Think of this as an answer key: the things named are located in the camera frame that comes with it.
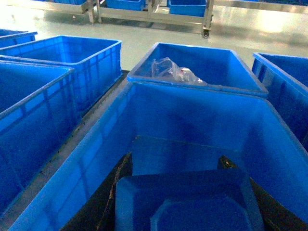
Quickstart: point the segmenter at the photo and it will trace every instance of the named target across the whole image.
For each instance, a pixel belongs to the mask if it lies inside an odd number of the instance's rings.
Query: empty blue crate
[[[226,155],[308,222],[308,154],[267,100],[129,82],[11,230],[59,230],[128,152],[134,176],[217,169]]]
[[[37,32],[0,29],[0,48],[35,41]]]
[[[82,115],[122,76],[121,41],[57,36],[0,49],[0,59],[73,67],[74,93]]]
[[[204,83],[178,82],[153,77],[152,64],[170,58],[179,67],[189,68]],[[172,83],[186,87],[227,91],[266,98],[268,91],[239,55],[231,50],[156,43],[128,74],[129,81]]]
[[[206,0],[168,0],[171,14],[203,17]]]
[[[72,71],[0,61],[0,213],[80,122]]]
[[[123,10],[142,11],[146,0],[107,0],[107,7]]]
[[[253,72],[269,90],[273,104],[308,149],[308,58],[255,53]]]

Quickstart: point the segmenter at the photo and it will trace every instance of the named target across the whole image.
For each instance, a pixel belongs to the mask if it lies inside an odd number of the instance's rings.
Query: blue plastic tray
[[[206,0],[168,0],[171,14],[203,17]]]
[[[208,83],[187,84],[173,80],[163,81],[152,77],[154,59],[169,57],[179,67],[187,67]],[[227,91],[266,98],[268,91],[238,54],[231,50],[156,43],[128,74],[129,81],[164,82],[201,89]]]
[[[0,59],[75,69],[74,92],[82,115],[122,75],[121,41],[57,36],[0,49]]]
[[[224,154],[308,222],[307,152],[268,101],[143,82],[127,84],[11,230],[58,230],[128,152],[135,176],[217,169]]]
[[[0,61],[0,212],[80,121],[69,68]]]
[[[308,58],[255,53],[253,72],[291,131],[308,149]]]
[[[239,169],[124,177],[115,199],[115,231],[263,231],[249,177]]]
[[[145,0],[107,0],[107,7],[123,10],[142,11]]]
[[[37,32],[0,29],[0,48],[35,41]]]

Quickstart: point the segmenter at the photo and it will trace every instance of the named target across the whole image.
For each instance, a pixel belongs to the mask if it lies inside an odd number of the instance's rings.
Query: plastic bin rim
[[[21,63],[21,62],[10,62],[10,61],[2,61],[0,60],[0,64],[13,64],[13,65],[27,65],[27,66],[39,66],[39,67],[48,67],[48,68],[58,68],[58,69],[62,69],[62,70],[66,70],[65,73],[63,73],[62,75],[60,75],[59,77],[53,79],[52,81],[50,81],[49,83],[45,84],[44,86],[42,86],[41,88],[37,89],[36,91],[34,91],[33,93],[27,95],[26,97],[24,97],[21,101],[13,104],[12,106],[10,106],[9,108],[5,109],[3,112],[0,113],[0,120],[5,118],[7,115],[9,115],[10,113],[12,113],[13,111],[16,110],[17,107],[23,105],[24,103],[29,102],[31,99],[33,99],[34,97],[36,97],[37,95],[41,94],[44,90],[46,90],[47,88],[51,87],[52,85],[56,84],[57,82],[59,82],[60,80],[62,80],[63,78],[65,78],[67,75],[71,74],[74,72],[74,68],[71,67],[65,67],[65,66],[54,66],[54,65],[45,65],[45,64],[29,64],[29,63]]]
[[[255,76],[255,74],[252,72],[252,70],[250,70],[250,68],[247,66],[247,64],[241,59],[241,57],[234,51],[234,50],[228,50],[228,49],[224,49],[224,48],[213,48],[213,47],[202,47],[202,46],[193,46],[193,45],[185,45],[185,44],[175,44],[175,43],[164,43],[164,42],[157,42],[155,43],[150,50],[145,54],[145,56],[132,68],[132,70],[128,73],[128,81],[130,82],[134,82],[134,81],[140,81],[143,77],[136,75],[136,71],[141,67],[141,65],[144,63],[145,60],[147,60],[150,55],[153,53],[153,51],[156,49],[156,47],[160,44],[165,44],[165,45],[176,45],[176,46],[183,46],[183,47],[197,47],[200,49],[207,49],[207,50],[221,50],[221,51],[229,51],[231,52],[234,57],[240,62],[240,64],[244,67],[244,69],[248,72],[249,76],[253,79],[253,81],[255,82],[255,84],[257,85],[257,87],[259,88],[259,90],[255,90],[255,91],[251,91],[251,90],[247,90],[247,89],[241,89],[242,91],[246,91],[246,92],[263,92],[264,96],[267,96],[269,91],[266,89],[265,86],[263,86],[263,84],[260,82],[260,80]],[[159,80],[152,80],[152,82],[162,82]],[[180,83],[175,83],[178,84],[179,86],[191,86],[194,88],[200,88],[200,86],[195,86],[195,85],[188,85],[188,84],[180,84]],[[209,84],[209,88],[211,89],[216,89],[216,90],[221,90],[220,88],[218,88],[218,85],[213,85],[213,84]],[[231,90],[238,90],[240,88],[236,88],[236,87],[228,87],[228,89]]]
[[[276,74],[279,75],[279,77],[281,77],[284,81],[286,81],[287,83],[291,84],[294,88],[296,88],[296,90],[298,90],[300,93],[302,93],[305,96],[308,96],[308,87],[306,85],[304,85],[303,83],[301,83],[300,81],[298,81],[296,78],[294,78],[292,75],[288,74],[287,72],[285,72],[283,69],[281,69],[280,67],[278,67],[276,64],[272,63],[270,60],[268,60],[267,58],[265,58],[263,55],[269,55],[269,56],[280,56],[280,57],[292,57],[292,58],[299,58],[297,56],[290,56],[290,55],[278,55],[278,54],[268,54],[268,53],[259,53],[259,52],[255,52],[253,54],[253,56],[260,61],[262,64],[266,65],[268,68],[270,68],[272,71],[274,71]]]
[[[117,102],[121,102],[131,91],[131,89],[137,85],[149,85],[149,86],[155,86],[158,85],[156,83],[150,83],[150,82],[144,82],[144,83],[136,83],[136,82],[127,82],[126,85],[123,87],[123,89],[118,94],[118,97],[106,108],[106,112],[108,110],[111,110],[114,108],[114,106],[117,104]],[[171,86],[167,84],[163,84],[167,88],[178,88],[177,86]],[[215,94],[228,94],[228,95],[240,95],[240,94],[233,94],[229,92],[217,92],[217,91],[210,91]],[[297,140],[295,135],[291,132],[291,130],[288,128],[286,123],[283,121],[283,119],[279,116],[278,112],[275,110],[275,108],[270,104],[270,102],[266,99],[250,96],[250,95],[241,95],[242,97],[249,97],[249,98],[255,98],[259,101],[262,101],[266,103],[269,106],[269,109],[273,112],[274,116],[278,119],[278,121],[282,124],[283,129],[286,130],[286,132],[290,133],[290,143],[293,147],[296,147],[298,150],[298,154],[305,155],[305,157],[308,157],[307,151],[303,148],[301,143]],[[61,175],[61,172],[69,173],[72,170],[72,163],[75,163],[81,158],[84,154],[84,152],[80,152],[79,149],[84,147],[87,144],[89,140],[91,140],[92,135],[95,134],[96,131],[100,130],[100,127],[102,124],[106,124],[107,120],[110,119],[110,117],[106,116],[106,113],[104,113],[103,116],[99,118],[98,121],[93,125],[93,127],[89,130],[89,132],[84,136],[84,138],[79,142],[79,144],[74,148],[74,150],[71,152],[71,154],[68,156],[68,158],[62,163],[62,165],[57,169],[57,171],[53,174],[53,176],[47,181],[47,183],[43,186],[43,188],[39,191],[39,193],[35,196],[35,198],[31,201],[31,203],[26,207],[26,209],[21,213],[21,215],[17,218],[17,220],[13,223],[13,225],[10,228],[14,228],[14,230],[18,227],[22,227],[24,223],[27,223],[27,217],[28,216],[35,216],[32,212],[40,210],[40,208],[43,208],[45,206],[44,203],[42,203],[46,197],[46,195],[50,194],[50,189],[53,189],[55,185],[62,184],[64,180],[63,176]]]
[[[56,38],[61,38],[61,37],[65,37],[65,38],[80,38],[80,39],[97,39],[97,40],[107,40],[107,41],[114,41],[115,43],[106,47],[105,49],[101,50],[101,51],[98,51],[90,56],[88,56],[87,58],[77,62],[77,63],[66,63],[66,62],[58,62],[58,61],[48,61],[48,60],[41,60],[41,59],[30,59],[30,58],[22,58],[22,57],[16,57],[16,56],[9,56],[9,55],[1,55],[0,54],[0,57],[3,57],[3,58],[6,58],[6,57],[10,57],[10,58],[13,58],[15,60],[21,60],[23,62],[26,62],[26,61],[34,61],[34,62],[40,62],[40,63],[46,63],[47,65],[67,65],[67,66],[70,66],[70,65],[78,65],[78,64],[82,64],[84,63],[85,61],[97,56],[98,54],[100,53],[103,53],[105,52],[106,50],[110,49],[111,47],[114,47],[118,44],[121,44],[122,41],[121,40],[115,40],[115,39],[102,39],[102,38],[90,38],[90,37],[79,37],[79,36],[67,36],[67,35],[58,35],[58,36],[55,36],[55,37],[51,37],[51,38],[46,38],[46,39],[42,39],[42,40],[37,40],[37,41],[31,41],[31,42],[26,42],[26,43],[23,43],[23,44],[18,44],[18,45],[13,45],[13,46],[10,46],[10,47],[5,47],[5,48],[0,48],[0,51],[1,50],[5,50],[5,49],[11,49],[11,48],[18,48],[19,46],[24,46],[24,45],[29,45],[29,44],[32,44],[32,43],[36,43],[36,42],[43,42],[43,41],[46,41],[46,40],[50,40],[50,39],[56,39]]]
[[[38,34],[37,31],[33,31],[33,32],[23,31],[18,34],[0,36],[0,40],[6,40],[10,38],[19,38],[19,37],[25,37],[25,36],[31,36],[31,35],[37,35],[37,34]]]

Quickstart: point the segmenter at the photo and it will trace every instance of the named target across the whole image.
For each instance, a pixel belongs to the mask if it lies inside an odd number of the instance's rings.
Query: blue plastic crate
[[[107,0],[107,7],[115,9],[142,11],[145,0]]]
[[[308,222],[307,152],[268,101],[143,82],[124,87],[10,230],[59,230],[128,152],[135,176],[217,169],[226,155]]]
[[[179,67],[187,67],[208,83],[176,82],[152,77],[152,63],[169,57]],[[227,91],[266,98],[268,91],[238,54],[231,50],[156,43],[128,74],[129,81],[151,81],[201,89]]]
[[[86,0],[53,0],[55,3],[62,4],[73,4],[73,5],[81,5],[86,2]]]
[[[206,0],[169,0],[171,14],[203,17]]]
[[[0,29],[0,48],[35,41],[37,32]]]
[[[263,231],[264,226],[249,177],[239,169],[124,177],[115,199],[115,231]]]
[[[121,77],[121,41],[57,36],[0,49],[0,59],[73,67],[82,115]]]
[[[0,61],[1,213],[79,123],[72,71]]]
[[[253,72],[273,104],[308,150],[308,58],[255,53]]]

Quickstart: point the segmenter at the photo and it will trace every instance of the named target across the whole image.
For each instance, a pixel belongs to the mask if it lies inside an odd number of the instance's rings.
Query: metal rack
[[[174,24],[182,26],[200,26],[202,29],[201,33],[203,37],[208,38],[209,32],[211,30],[214,5],[266,10],[266,11],[308,14],[308,6],[288,5],[288,4],[268,3],[268,2],[254,2],[254,1],[244,1],[244,0],[207,0],[204,17],[195,17],[195,16],[168,14],[168,11],[162,13],[159,10],[161,8],[160,6],[161,2],[162,0],[148,0],[148,10],[139,12],[139,11],[107,8],[105,0],[103,1],[97,0],[99,22],[101,23],[102,18],[106,17],[106,18],[117,18],[125,20],[146,21],[153,23]]]
[[[82,5],[62,4],[49,1],[33,1],[33,0],[1,0],[1,4],[7,6],[18,6],[30,9],[55,11],[70,14],[84,14],[89,12],[89,20],[94,24],[94,4],[93,0],[87,0]]]
[[[205,38],[209,36],[214,1],[208,0],[204,17],[169,14],[168,8],[166,7],[164,8],[166,11],[163,13],[160,11],[160,9],[163,8],[160,6],[161,2],[162,0],[148,0],[147,11],[131,11],[107,8],[105,0],[97,0],[96,5],[98,7],[99,22],[101,23],[102,18],[106,17],[181,26],[199,26],[203,36]]]
[[[214,5],[308,14],[308,6],[244,0],[207,0],[204,17],[169,14],[169,8],[161,6],[162,0],[148,0],[148,8],[146,11],[107,8],[106,0],[87,0],[82,5],[60,4],[54,3],[52,1],[53,0],[1,0],[0,2],[1,4],[8,6],[56,11],[61,13],[84,14],[85,12],[88,12],[89,20],[93,24],[95,20],[94,5],[96,5],[99,23],[102,23],[102,18],[116,18],[181,26],[199,26],[201,29],[201,34],[204,38],[208,38],[209,32],[211,30]]]

